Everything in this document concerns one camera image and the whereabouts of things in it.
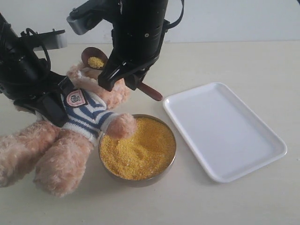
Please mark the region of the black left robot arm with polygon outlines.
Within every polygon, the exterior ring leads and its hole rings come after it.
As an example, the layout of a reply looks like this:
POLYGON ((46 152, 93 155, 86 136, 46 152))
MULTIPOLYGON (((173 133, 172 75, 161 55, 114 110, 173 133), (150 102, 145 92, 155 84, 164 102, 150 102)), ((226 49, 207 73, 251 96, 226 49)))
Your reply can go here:
POLYGON ((0 17, 0 91, 15 106, 41 115, 62 127, 68 120, 61 99, 73 88, 70 79, 51 71, 48 50, 67 46, 64 30, 36 33, 27 28, 17 36, 0 17))

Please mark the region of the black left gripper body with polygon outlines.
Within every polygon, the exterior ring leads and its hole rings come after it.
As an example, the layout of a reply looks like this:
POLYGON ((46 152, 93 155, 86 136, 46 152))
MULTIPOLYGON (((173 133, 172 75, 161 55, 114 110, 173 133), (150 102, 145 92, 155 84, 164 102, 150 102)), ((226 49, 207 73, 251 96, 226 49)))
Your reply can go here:
POLYGON ((0 67, 0 91, 15 106, 19 106, 30 112, 38 111, 38 100, 47 93, 60 94, 58 83, 62 80, 62 75, 50 71, 48 74, 34 77, 31 72, 35 70, 18 70, 2 65, 0 67))

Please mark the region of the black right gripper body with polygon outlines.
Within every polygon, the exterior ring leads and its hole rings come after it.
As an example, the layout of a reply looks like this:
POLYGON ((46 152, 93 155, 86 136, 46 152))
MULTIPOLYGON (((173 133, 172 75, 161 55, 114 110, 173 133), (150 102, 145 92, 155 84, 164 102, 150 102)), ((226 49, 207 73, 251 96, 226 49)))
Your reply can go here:
POLYGON ((116 23, 112 30, 110 73, 147 70, 160 55, 168 23, 116 23))

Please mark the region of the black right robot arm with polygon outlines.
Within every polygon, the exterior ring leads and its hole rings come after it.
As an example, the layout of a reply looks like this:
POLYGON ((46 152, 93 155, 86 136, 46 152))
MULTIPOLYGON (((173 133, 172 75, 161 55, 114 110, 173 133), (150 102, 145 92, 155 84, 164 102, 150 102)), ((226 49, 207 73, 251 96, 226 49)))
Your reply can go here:
POLYGON ((113 50, 98 77, 98 84, 112 91, 124 78, 135 90, 149 68, 158 60, 164 39, 166 0, 123 0, 113 21, 113 50))

